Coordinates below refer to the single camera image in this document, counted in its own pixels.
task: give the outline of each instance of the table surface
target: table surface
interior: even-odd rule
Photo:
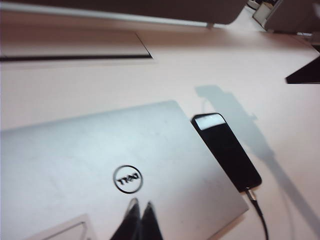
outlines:
[[[320,238],[320,85],[285,81],[319,55],[307,42],[234,27],[49,19],[41,24],[135,31],[153,59],[2,63],[3,130],[166,100],[189,118],[219,112],[262,177],[255,192],[270,239]],[[264,238],[243,197],[249,211],[213,240]]]

